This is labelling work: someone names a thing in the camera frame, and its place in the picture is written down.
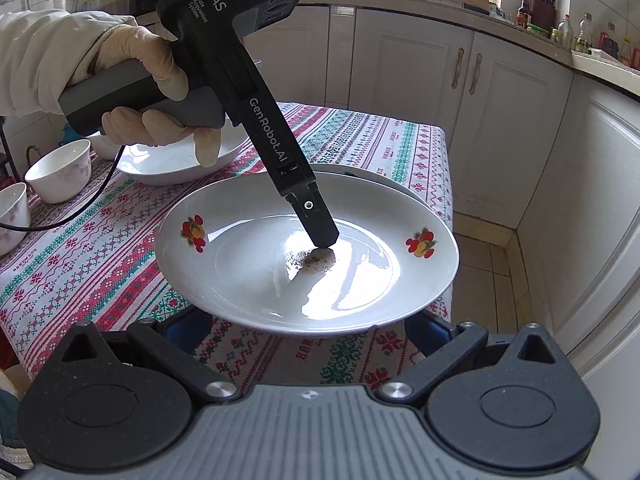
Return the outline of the left forearm white sleeve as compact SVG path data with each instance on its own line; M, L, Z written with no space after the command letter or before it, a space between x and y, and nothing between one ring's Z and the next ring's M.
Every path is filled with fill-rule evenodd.
M68 84L89 76L111 30L133 25L131 16L102 11L9 12L1 15L1 115L61 114Z

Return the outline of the left gloved hand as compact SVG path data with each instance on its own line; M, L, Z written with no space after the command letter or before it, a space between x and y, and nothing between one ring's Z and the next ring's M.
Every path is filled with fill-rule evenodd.
M175 63L165 39L141 26L115 27L99 48L94 68L101 73L128 60L140 62L166 98L179 102L188 95L186 73ZM185 126L159 110L140 114L119 106L102 116L102 129L119 145L165 146L192 136L196 160L203 167L216 164L221 147L219 129Z

